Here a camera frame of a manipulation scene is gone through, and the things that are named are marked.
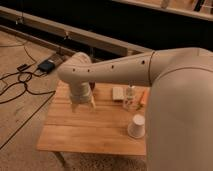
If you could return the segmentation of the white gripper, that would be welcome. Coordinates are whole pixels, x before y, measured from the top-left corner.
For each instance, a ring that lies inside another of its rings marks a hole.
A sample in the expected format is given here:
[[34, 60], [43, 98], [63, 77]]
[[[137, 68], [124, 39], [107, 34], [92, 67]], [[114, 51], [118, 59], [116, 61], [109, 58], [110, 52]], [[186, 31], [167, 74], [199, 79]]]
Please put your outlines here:
[[71, 108], [72, 112], [75, 113], [76, 109], [78, 107], [78, 104], [88, 103], [89, 107], [92, 110], [96, 110], [96, 104], [94, 100], [92, 99], [92, 91], [90, 88], [90, 85], [88, 83], [76, 83], [76, 84], [70, 84], [70, 99], [72, 102]]

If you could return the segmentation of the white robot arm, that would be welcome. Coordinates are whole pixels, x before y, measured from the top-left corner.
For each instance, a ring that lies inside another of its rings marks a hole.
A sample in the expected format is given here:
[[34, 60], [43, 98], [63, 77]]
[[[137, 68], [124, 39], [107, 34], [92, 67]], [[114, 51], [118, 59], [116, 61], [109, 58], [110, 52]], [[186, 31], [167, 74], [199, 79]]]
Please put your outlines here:
[[78, 52], [58, 76], [76, 103], [90, 99], [91, 83], [148, 87], [147, 171], [213, 171], [213, 51], [176, 48], [98, 63]]

